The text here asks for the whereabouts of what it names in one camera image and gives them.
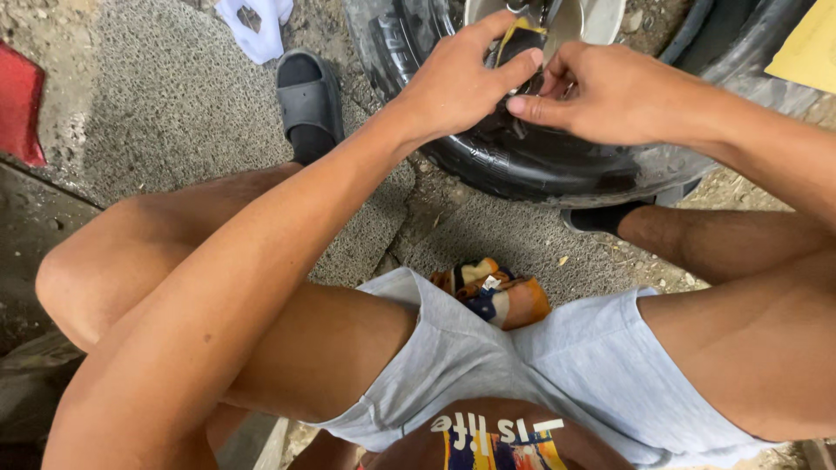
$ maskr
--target black slide sandal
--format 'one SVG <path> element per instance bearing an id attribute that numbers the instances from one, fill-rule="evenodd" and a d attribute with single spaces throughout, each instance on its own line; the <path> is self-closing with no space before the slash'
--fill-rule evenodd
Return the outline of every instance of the black slide sandal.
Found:
<path id="1" fill-rule="evenodd" d="M 292 57 L 305 56 L 313 61 L 322 78 L 302 84 L 279 87 L 282 67 Z M 281 107 L 284 136 L 290 140 L 290 131 L 299 125 L 316 126 L 334 138 L 335 144 L 345 140 L 342 102 L 339 98 L 339 82 L 334 71 L 318 55 L 308 49 L 288 51 L 278 62 L 276 95 Z"/>

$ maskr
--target yellow cloth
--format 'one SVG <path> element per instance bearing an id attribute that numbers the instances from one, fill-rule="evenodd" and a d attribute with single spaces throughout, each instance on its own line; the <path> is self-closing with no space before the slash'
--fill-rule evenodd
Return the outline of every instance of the yellow cloth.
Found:
<path id="1" fill-rule="evenodd" d="M 767 73 L 836 93 L 836 0 L 818 0 L 810 8 Z"/>

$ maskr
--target tire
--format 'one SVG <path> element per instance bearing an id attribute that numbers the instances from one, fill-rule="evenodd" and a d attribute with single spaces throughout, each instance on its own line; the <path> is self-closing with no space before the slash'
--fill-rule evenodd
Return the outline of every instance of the tire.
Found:
<path id="1" fill-rule="evenodd" d="M 676 67 L 783 113 L 806 110 L 819 93 L 763 73 L 814 0 L 715 0 Z M 373 88 L 388 102 L 442 36 L 455 32 L 447 0 L 344 0 L 354 45 Z M 467 185 L 513 201 L 600 207 L 638 200 L 704 176 L 711 159 L 668 145 L 602 146 L 565 132 L 528 127 L 519 140 L 489 120 L 421 150 Z"/>

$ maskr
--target gray shorts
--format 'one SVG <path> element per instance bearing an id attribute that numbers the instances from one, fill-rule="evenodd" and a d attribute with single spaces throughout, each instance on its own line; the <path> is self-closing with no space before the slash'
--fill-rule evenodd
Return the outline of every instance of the gray shorts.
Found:
<path id="1" fill-rule="evenodd" d="M 313 424 L 372 452 L 479 397 L 545 406 L 636 467 L 730 467 L 775 445 L 731 424 L 682 375 L 636 308 L 653 289 L 578 300 L 509 332 L 407 268 L 358 289 L 421 308 L 415 333 L 359 402 Z"/>

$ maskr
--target hand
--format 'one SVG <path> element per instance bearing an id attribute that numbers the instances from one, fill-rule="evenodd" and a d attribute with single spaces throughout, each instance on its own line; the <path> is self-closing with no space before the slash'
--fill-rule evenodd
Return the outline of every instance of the hand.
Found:
<path id="1" fill-rule="evenodd" d="M 725 94 L 621 45 L 566 43 L 544 78 L 539 97 L 508 101 L 511 114 L 610 145 L 688 145 L 703 119 L 699 110 L 713 95 Z M 573 82 L 576 89 L 569 88 Z M 562 100 L 567 90 L 569 99 Z"/>
<path id="2" fill-rule="evenodd" d="M 505 34 L 516 17 L 494 13 L 442 38 L 410 83 L 390 103 L 413 116 L 416 139 L 427 142 L 468 130 L 491 114 L 508 91 L 530 79 L 543 63 L 543 51 L 529 49 L 499 69 L 487 69 L 485 51 Z"/>

